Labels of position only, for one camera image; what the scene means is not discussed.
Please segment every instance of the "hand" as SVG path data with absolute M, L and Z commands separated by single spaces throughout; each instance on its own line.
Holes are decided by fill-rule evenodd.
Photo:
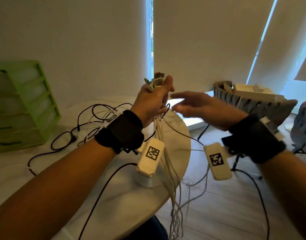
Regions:
M 184 99 L 172 107 L 175 112 L 184 117 L 202 118 L 223 131 L 247 117 L 247 113 L 242 110 L 202 92 L 178 92 L 171 94 L 171 98 Z
M 173 77 L 167 76 L 161 87 L 156 88 L 151 92 L 147 85 L 143 85 L 131 111 L 135 113 L 143 123 L 143 128 L 147 127 L 158 114 L 163 114 L 167 111 L 168 93 L 174 92 Z

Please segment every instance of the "dark pants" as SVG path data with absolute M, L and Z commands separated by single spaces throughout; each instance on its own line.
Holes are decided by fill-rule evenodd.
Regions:
M 153 216 L 123 240 L 167 240 L 167 238 L 167 230 L 158 218 Z

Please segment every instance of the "tiled floor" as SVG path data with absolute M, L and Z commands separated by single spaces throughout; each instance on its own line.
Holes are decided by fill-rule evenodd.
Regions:
M 291 123 L 294 115 L 287 118 L 285 123 Z M 284 125 L 279 127 L 285 135 L 288 149 L 292 149 L 292 141 L 289 132 Z M 197 138 L 203 129 L 191 131 L 191 136 Z M 221 138 L 229 135 L 210 126 L 201 137 L 203 144 L 220 142 Z M 202 146 L 192 140 L 192 149 L 202 149 Z M 229 159 L 233 165 L 234 157 Z M 206 172 L 207 160 L 205 154 L 200 151 L 192 151 L 191 159 L 183 182 L 193 184 L 199 181 Z M 250 173 L 259 174 L 257 167 L 249 158 L 240 159 L 238 169 L 244 169 Z M 256 179 L 261 190 L 268 217 L 270 221 L 270 239 L 297 240 L 302 239 L 296 229 L 292 226 L 286 214 L 275 200 L 265 181 Z M 188 199 L 188 188 L 182 185 L 182 200 Z M 199 195 L 205 185 L 205 180 L 191 188 L 191 198 Z M 170 226 L 170 200 L 156 214 L 162 224 L 169 229 Z M 212 173 L 209 173 L 206 193 L 193 201 L 183 210 L 184 214 L 184 237 L 183 239 L 265 239 L 266 222 L 259 199 L 259 195 L 253 182 L 240 172 L 236 172 L 231 180 L 215 181 Z

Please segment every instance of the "green plastic cabinet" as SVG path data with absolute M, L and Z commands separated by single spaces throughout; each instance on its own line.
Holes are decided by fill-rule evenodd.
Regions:
M 0 152 L 44 144 L 60 117 L 38 61 L 0 62 Z

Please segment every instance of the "table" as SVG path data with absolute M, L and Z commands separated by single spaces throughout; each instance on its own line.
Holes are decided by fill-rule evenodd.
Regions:
M 83 109 L 97 103 L 117 106 L 123 102 L 132 103 L 134 100 L 135 97 L 116 96 L 111 99 L 93 100 L 75 104 L 61 111 L 62 118 L 54 133 L 51 135 L 50 140 L 45 145 L 15 152 L 0 153 L 0 204 L 33 178 L 25 167 L 27 161 L 36 154 L 50 151 L 51 141 L 60 133 L 75 127 L 77 116 Z M 97 107 L 95 111 L 99 112 L 104 109 Z M 90 117 L 91 110 L 86 111 L 80 117 L 80 124 L 87 122 Z M 169 110 L 165 119 L 181 133 L 190 135 L 183 120 L 173 111 Z M 179 178 L 182 179 L 190 159 L 191 140 L 172 130 L 165 122 L 162 122 L 162 124 L 166 148 Z M 86 132 L 85 126 L 81 127 L 79 133 L 75 131 L 74 134 L 78 136 L 77 142 L 84 138 Z M 145 138 L 147 138 L 152 133 L 152 127 L 144 129 L 143 133 L 145 134 Z M 61 141 L 59 140 L 58 143 L 55 143 L 54 146 L 60 147 L 67 143 L 69 135 L 67 136 L 66 138 L 62 138 Z M 59 153 L 36 158 L 31 163 L 32 169 L 38 173 L 41 172 L 47 166 L 75 149 L 77 142 Z M 77 239 L 107 179 L 121 165 L 128 162 L 137 163 L 138 161 L 139 155 L 136 156 L 132 152 L 129 154 L 122 152 L 117 155 L 99 178 L 94 189 L 78 212 L 53 239 Z M 161 185 L 155 188 L 144 188 L 136 181 L 136 173 L 136 168 L 130 165 L 120 170 L 112 178 L 86 226 L 82 239 L 99 239 L 99 236 L 103 240 L 125 237 L 152 217 L 164 205 L 169 198 L 164 187 Z

